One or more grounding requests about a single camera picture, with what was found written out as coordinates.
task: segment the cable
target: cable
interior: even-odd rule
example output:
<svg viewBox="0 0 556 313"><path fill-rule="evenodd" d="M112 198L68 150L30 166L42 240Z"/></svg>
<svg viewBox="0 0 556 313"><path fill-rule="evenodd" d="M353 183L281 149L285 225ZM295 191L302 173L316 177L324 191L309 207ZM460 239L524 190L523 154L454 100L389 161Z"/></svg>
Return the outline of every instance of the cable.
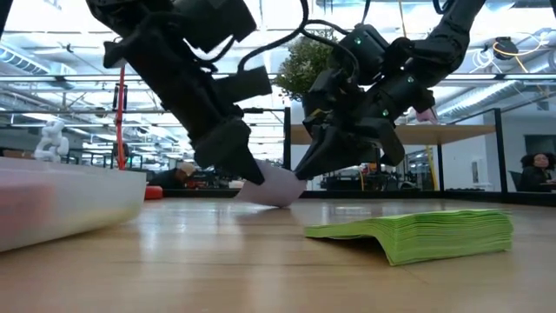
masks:
<svg viewBox="0 0 556 313"><path fill-rule="evenodd" d="M523 64L523 62L521 62L520 57L515 57L515 61L518 62L518 64L520 65L520 68L525 72L528 73L529 70L525 67L525 65Z"/></svg>
<svg viewBox="0 0 556 313"><path fill-rule="evenodd" d="M473 54L472 61L473 65L475 65L475 69L471 70L469 73L474 73L477 70L485 69L489 65L494 64L494 54L490 50L477 50Z"/></svg>
<svg viewBox="0 0 556 313"><path fill-rule="evenodd" d="M437 14L444 15L450 8L452 8L454 0L446 0L444 4L440 5L440 0L433 0L434 10Z"/></svg>
<svg viewBox="0 0 556 313"><path fill-rule="evenodd" d="M336 30L337 32L341 33L342 35L349 35L349 31L344 30L342 27L336 25L335 23L330 23L329 21L325 21L325 20L321 20L321 19L307 20L307 25L311 25L311 24L325 25L325 26L330 27L333 30Z"/></svg>
<svg viewBox="0 0 556 313"><path fill-rule="evenodd" d="M510 52L505 52L502 51L500 49L497 48L498 43L494 43L493 44L493 50L500 53L501 55L504 56L508 56L508 57L523 57L529 54L532 54L533 52L536 52L538 49L542 48L544 44L542 43L542 41L539 41L539 44L537 44L537 46L535 48L533 48L532 50L526 51L526 52L521 52L521 53L510 53Z"/></svg>
<svg viewBox="0 0 556 313"><path fill-rule="evenodd" d="M361 23L365 23L365 19L367 19L368 10L371 7L371 0L365 1L365 9L363 9L363 18L361 19Z"/></svg>
<svg viewBox="0 0 556 313"><path fill-rule="evenodd" d="M264 51L268 51L268 50L272 50L274 48L278 48L281 45L291 41L292 39L296 38L299 34L301 34L301 31L305 28L305 25L307 24L307 21L309 19L309 4L307 0L301 0L301 7L303 9L303 18L301 20L301 23L299 24L299 26L297 27L297 29L295 29L294 31L292 31L289 35L278 39L272 43L266 44L262 47L259 47L251 52L249 52L245 57L242 58L242 60L240 60L240 62L237 64L237 71L238 72L243 72L245 70L245 64L253 57L256 57L257 55L261 54Z"/></svg>
<svg viewBox="0 0 556 313"><path fill-rule="evenodd" d="M234 41L235 41L235 38L231 37L229 39L228 43L226 43L226 45L224 46L224 48L222 48L222 50L220 50L220 52L218 52L216 57L213 57L209 60L204 60L204 59L202 59L198 56L196 56L196 57L199 59L199 61L202 61L202 62L216 63L216 62L220 61L226 55L226 53L228 53L228 51L230 49L232 49L232 46L234 45Z"/></svg>
<svg viewBox="0 0 556 313"><path fill-rule="evenodd" d="M344 47L342 45L339 45L339 44L337 44L337 43L335 43L331 40L328 40L326 38L319 37L319 36L316 36L314 34L311 34L311 33L307 32L306 30L302 30L301 33L302 33L303 36L305 36L309 39L313 39L316 42L324 43L324 44L329 45L333 48L341 49L351 59L352 64L354 66L354 68L352 70L352 74L351 74L351 82L354 83L354 82L357 81L357 77L359 77L359 61L357 60L357 57L355 57L355 55L350 50L348 50L346 47Z"/></svg>
<svg viewBox="0 0 556 313"><path fill-rule="evenodd" d="M407 38L406 19L403 16L403 5L401 4L401 0L398 0L398 8L400 9L401 30L403 31L403 36Z"/></svg>

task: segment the red object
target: red object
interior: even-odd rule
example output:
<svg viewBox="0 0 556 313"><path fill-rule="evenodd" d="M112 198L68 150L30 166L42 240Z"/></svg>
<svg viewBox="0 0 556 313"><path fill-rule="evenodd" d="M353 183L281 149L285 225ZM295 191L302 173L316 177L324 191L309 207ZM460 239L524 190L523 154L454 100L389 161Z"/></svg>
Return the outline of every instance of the red object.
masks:
<svg viewBox="0 0 556 313"><path fill-rule="evenodd" d="M118 91L118 111L116 113L116 140L118 145L118 169L125 170L125 154L123 150L122 121L123 121L123 84L125 83L125 66L120 70L120 89Z"/></svg>
<svg viewBox="0 0 556 313"><path fill-rule="evenodd" d="M206 188L207 187L207 182L203 182L203 181L191 180L191 181L187 181L186 184L188 186L188 189L191 189L191 190L201 189L201 188Z"/></svg>
<svg viewBox="0 0 556 313"><path fill-rule="evenodd" d="M162 188L158 186L147 186L145 190L145 200L159 200L162 199Z"/></svg>

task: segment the white paper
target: white paper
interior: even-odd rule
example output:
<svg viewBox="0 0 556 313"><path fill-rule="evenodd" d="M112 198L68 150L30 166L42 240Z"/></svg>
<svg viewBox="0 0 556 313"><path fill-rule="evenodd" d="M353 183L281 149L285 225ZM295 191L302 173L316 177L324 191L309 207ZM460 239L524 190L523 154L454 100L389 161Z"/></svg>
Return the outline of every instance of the white paper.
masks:
<svg viewBox="0 0 556 313"><path fill-rule="evenodd" d="M256 160L265 182L256 185L245 182L235 196L236 200L274 207L287 207L297 200L307 188L307 181L300 181L290 170Z"/></svg>

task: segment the white robot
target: white robot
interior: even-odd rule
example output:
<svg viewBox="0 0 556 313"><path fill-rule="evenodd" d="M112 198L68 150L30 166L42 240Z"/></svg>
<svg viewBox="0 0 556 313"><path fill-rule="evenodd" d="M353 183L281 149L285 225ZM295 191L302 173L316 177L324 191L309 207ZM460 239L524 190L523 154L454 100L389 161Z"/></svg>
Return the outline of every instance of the white robot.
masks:
<svg viewBox="0 0 556 313"><path fill-rule="evenodd" d="M62 136L65 124L61 121L49 121L43 127L43 137L35 148L35 159L45 162L60 163L61 157L68 154L70 143Z"/></svg>

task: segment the red pole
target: red pole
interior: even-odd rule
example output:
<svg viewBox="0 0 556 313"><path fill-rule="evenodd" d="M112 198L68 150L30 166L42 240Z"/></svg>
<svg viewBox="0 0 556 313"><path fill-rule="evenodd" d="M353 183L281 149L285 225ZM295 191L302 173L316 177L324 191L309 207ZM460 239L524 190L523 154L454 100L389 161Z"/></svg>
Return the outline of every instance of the red pole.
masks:
<svg viewBox="0 0 556 313"><path fill-rule="evenodd" d="M120 89L118 91L118 110L116 113L116 143L118 146L118 169L125 170L125 153L123 149L122 121L123 121L123 85L125 84L125 65L120 70Z"/></svg>

